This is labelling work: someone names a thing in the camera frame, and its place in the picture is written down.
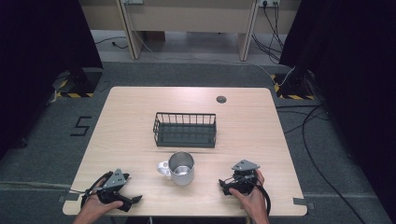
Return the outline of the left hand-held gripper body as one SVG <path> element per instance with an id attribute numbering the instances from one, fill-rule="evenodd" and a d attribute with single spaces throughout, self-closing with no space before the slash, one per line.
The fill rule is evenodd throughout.
<path id="1" fill-rule="evenodd" d="M 112 203 L 115 201 L 130 203 L 128 198 L 120 194 L 120 190 L 126 184 L 128 176 L 129 175 L 124 174 L 121 169 L 117 169 L 114 172 L 109 171 L 102 175 L 92 185 L 89 190 L 89 194 L 95 190 L 101 203 Z"/>

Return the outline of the black curtain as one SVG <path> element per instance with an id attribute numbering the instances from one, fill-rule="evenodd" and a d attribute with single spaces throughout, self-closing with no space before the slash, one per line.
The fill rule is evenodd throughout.
<path id="1" fill-rule="evenodd" d="M 78 0 L 0 0 L 0 160 L 62 72 L 102 65 Z"/>
<path id="2" fill-rule="evenodd" d="M 396 0 L 301 0 L 280 61 L 314 73 L 396 223 Z"/>

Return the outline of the person's left hand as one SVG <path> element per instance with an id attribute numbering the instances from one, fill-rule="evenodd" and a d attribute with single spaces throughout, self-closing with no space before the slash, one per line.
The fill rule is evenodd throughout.
<path id="1" fill-rule="evenodd" d="M 94 190 L 90 194 L 90 196 L 88 197 L 86 202 L 84 203 L 79 214 L 91 215 L 91 216 L 95 217 L 95 221 L 96 221 L 97 219 L 99 219 L 101 216 L 103 216 L 107 212 L 109 212 L 113 209 L 118 209 L 122 205 L 123 205 L 122 201 L 115 201 L 112 203 L 101 203 L 97 194 L 96 194 L 96 191 Z"/>

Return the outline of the person's right hand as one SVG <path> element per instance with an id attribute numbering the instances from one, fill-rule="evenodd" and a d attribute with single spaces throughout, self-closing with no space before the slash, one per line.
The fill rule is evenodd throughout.
<path id="1" fill-rule="evenodd" d="M 255 188 L 249 195 L 241 194 L 235 189 L 230 189 L 230 192 L 241 203 L 241 208 L 247 212 L 248 216 L 267 215 L 266 203 L 259 189 Z"/>

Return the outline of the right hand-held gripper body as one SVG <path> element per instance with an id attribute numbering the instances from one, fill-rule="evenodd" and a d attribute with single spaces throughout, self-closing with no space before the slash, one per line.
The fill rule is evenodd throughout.
<path id="1" fill-rule="evenodd" d="M 252 161 L 241 160 L 233 166 L 233 180 L 230 189 L 235 189 L 241 194 L 249 194 L 257 184 L 257 170 L 259 164 Z"/>

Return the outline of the black stand base hazard tape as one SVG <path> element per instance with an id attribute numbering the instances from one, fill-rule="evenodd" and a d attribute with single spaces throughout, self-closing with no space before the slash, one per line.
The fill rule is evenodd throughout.
<path id="1" fill-rule="evenodd" d="M 58 88 L 55 89 L 56 97 L 67 98 L 91 98 L 103 74 L 102 68 L 83 68 L 78 75 L 68 71 L 60 74 L 61 80 Z"/>
<path id="2" fill-rule="evenodd" d="M 274 89 L 278 98 L 292 100 L 315 99 L 305 75 L 295 75 L 293 68 L 286 73 L 273 74 L 271 79 L 274 82 Z"/>

